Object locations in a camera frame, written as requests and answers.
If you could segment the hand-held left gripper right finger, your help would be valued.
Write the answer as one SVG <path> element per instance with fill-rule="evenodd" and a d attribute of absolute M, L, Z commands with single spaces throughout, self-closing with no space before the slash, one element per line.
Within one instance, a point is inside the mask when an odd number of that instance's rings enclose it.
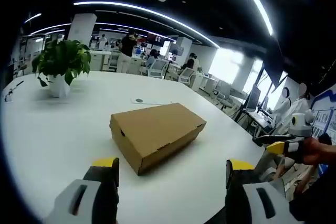
<path fill-rule="evenodd" d="M 282 179 L 261 182 L 255 168 L 237 159 L 226 161 L 226 223 L 296 223 Z"/>

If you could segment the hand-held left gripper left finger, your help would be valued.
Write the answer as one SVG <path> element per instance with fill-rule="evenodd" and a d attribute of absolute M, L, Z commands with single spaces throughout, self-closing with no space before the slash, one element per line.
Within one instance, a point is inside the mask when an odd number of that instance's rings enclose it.
<path fill-rule="evenodd" d="M 55 199 L 46 223 L 117 223 L 119 158 L 100 158 Z"/>

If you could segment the person's right hand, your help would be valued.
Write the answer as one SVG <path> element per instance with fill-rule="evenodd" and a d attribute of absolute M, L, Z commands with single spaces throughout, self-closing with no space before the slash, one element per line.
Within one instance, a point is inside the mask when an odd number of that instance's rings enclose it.
<path fill-rule="evenodd" d="M 335 164 L 335 145 L 320 143 L 313 137 L 304 140 L 302 153 L 302 161 L 306 165 Z"/>

